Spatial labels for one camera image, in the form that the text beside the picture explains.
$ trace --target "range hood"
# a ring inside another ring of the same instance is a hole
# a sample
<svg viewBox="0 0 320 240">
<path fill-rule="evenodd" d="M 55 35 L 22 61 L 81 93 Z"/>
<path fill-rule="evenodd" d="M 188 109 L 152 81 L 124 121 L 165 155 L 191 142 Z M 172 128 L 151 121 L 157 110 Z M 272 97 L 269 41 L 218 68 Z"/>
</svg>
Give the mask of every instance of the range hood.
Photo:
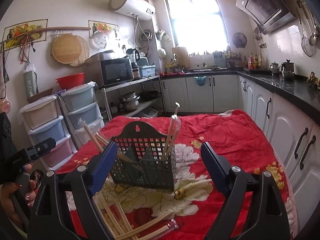
<svg viewBox="0 0 320 240">
<path fill-rule="evenodd" d="M 237 0 L 236 6 L 257 23 L 264 35 L 295 18 L 283 0 Z"/>
</svg>

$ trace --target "wooden cutting board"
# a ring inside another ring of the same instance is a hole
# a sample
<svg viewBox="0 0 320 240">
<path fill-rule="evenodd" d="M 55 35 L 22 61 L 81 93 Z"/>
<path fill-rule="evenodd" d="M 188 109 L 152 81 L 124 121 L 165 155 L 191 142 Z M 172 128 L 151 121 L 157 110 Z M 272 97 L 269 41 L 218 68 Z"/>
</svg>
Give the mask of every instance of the wooden cutting board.
<svg viewBox="0 0 320 240">
<path fill-rule="evenodd" d="M 74 63 L 81 55 L 82 48 L 77 37 L 65 34 L 55 39 L 52 44 L 52 55 L 63 64 Z"/>
<path fill-rule="evenodd" d="M 185 68 L 190 68 L 189 54 L 186 47 L 172 48 L 172 53 L 176 55 L 178 64 Z"/>
<path fill-rule="evenodd" d="M 74 63 L 69 64 L 72 67 L 80 67 L 90 57 L 90 48 L 87 41 L 81 36 L 76 35 L 76 37 L 80 42 L 82 52 L 80 57 Z"/>
</svg>

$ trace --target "human hand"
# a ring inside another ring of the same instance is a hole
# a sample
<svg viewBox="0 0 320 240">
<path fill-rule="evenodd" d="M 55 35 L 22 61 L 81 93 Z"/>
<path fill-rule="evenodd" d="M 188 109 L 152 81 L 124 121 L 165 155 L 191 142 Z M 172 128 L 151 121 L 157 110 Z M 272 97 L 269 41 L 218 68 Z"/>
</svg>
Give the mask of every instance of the human hand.
<svg viewBox="0 0 320 240">
<path fill-rule="evenodd" d="M 26 172 L 31 171 L 32 165 L 25 165 Z M 36 193 L 34 192 L 36 188 L 36 183 L 33 180 L 29 181 L 29 186 L 31 191 L 28 192 L 25 196 L 25 199 L 28 201 L 28 206 L 32 207 L 36 198 Z M 4 212 L 8 216 L 8 218 L 15 223 L 18 227 L 21 228 L 21 219 L 19 215 L 14 210 L 13 203 L 10 199 L 10 194 L 16 192 L 21 185 L 18 185 L 14 182 L 6 182 L 2 185 L 0 189 L 0 204 L 2 205 Z"/>
</svg>

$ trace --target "silver bolt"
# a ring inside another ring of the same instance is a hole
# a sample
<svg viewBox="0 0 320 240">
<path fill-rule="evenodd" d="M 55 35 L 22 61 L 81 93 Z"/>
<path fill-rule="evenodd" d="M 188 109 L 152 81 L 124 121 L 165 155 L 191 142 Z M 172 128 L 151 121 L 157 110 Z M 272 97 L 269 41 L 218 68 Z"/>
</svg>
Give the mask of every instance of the silver bolt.
<svg viewBox="0 0 320 240">
<path fill-rule="evenodd" d="M 77 168 L 77 170 L 78 170 L 79 172 L 83 172 L 83 171 L 85 171 L 86 168 L 87 168 L 86 166 L 80 165 L 80 166 Z"/>
<path fill-rule="evenodd" d="M 240 167 L 238 167 L 238 166 L 232 166 L 232 170 L 234 172 L 240 172 L 241 171 Z"/>
<path fill-rule="evenodd" d="M 263 172 L 263 175 L 266 176 L 266 177 L 271 177 L 272 174 L 270 173 L 270 171 L 264 171 Z"/>
<path fill-rule="evenodd" d="M 54 174 L 54 171 L 48 171 L 48 172 L 47 172 L 47 176 L 48 176 L 48 177 L 51 177 L 53 174 Z"/>
</svg>

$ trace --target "wicker basket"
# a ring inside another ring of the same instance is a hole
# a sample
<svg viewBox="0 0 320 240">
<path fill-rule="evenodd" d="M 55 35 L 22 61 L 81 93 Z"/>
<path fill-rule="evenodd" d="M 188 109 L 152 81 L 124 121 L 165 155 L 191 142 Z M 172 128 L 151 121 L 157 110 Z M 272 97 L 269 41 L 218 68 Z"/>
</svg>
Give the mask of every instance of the wicker basket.
<svg viewBox="0 0 320 240">
<path fill-rule="evenodd" d="M 47 97 L 47 96 L 50 96 L 52 95 L 52 91 L 53 91 L 53 88 L 50 88 L 48 90 L 45 90 L 45 91 L 42 91 L 34 96 L 31 96 L 27 99 L 28 103 L 31 104 L 33 102 L 36 102 L 37 100 L 39 100 L 40 98 L 44 98 L 44 97 Z"/>
<path fill-rule="evenodd" d="M 116 158 L 110 174 L 117 184 L 160 188 L 174 191 L 176 182 L 176 158 L 174 147 L 166 161 L 161 156 L 167 136 L 145 122 L 130 122 L 122 133 L 112 140 L 124 154 L 138 162 L 143 171 Z"/>
</svg>

